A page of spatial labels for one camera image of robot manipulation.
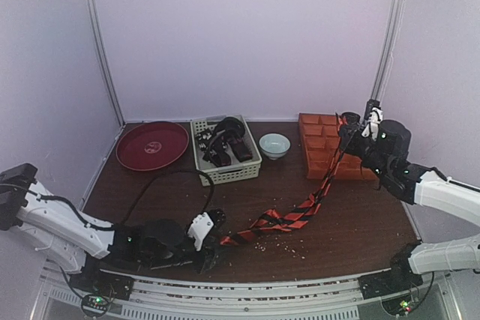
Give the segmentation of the red navy striped tie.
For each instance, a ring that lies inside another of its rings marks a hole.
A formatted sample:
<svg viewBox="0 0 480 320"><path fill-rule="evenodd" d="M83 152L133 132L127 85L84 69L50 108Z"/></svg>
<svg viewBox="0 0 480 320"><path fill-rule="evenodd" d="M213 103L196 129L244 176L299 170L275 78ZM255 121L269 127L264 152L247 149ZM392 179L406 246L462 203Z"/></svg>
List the red navy striped tie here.
<svg viewBox="0 0 480 320"><path fill-rule="evenodd" d="M307 225L311 218L318 213L322 201L327 196L344 157L344 151L341 150L340 146L341 141L337 143L333 159L330 161L328 170L321 181L318 191L311 193L303 203L296 206L288 214L282 215L273 208L268 209L263 212L248 229L222 237L220 245L222 247L237 247L248 244L269 233L291 232Z"/></svg>

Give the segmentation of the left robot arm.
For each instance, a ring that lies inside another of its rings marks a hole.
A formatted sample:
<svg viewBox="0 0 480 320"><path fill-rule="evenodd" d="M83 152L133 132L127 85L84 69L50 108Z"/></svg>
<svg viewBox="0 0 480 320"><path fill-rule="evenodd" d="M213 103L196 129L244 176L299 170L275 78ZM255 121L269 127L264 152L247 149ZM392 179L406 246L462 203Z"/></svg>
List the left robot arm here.
<svg viewBox="0 0 480 320"><path fill-rule="evenodd" d="M111 223L51 194L37 171L24 163L1 173L1 230L22 235L65 273L78 274L90 292L108 285L107 275L96 268L100 263L127 271L193 265L202 274L218 262L218 229L226 220L221 209L204 207L185 227L171 219L140 226Z"/></svg>

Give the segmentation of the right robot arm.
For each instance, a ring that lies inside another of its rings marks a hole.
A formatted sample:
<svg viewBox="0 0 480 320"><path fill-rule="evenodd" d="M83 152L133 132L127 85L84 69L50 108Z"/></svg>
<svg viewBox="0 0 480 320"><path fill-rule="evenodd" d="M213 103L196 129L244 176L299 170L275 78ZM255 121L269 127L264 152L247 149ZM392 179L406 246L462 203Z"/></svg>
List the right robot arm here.
<svg viewBox="0 0 480 320"><path fill-rule="evenodd" d="M408 160L411 132L394 120L339 121L339 148L375 174L379 186L406 204L419 239L391 259L384 283L400 291L422 275L479 269L479 188Z"/></svg>

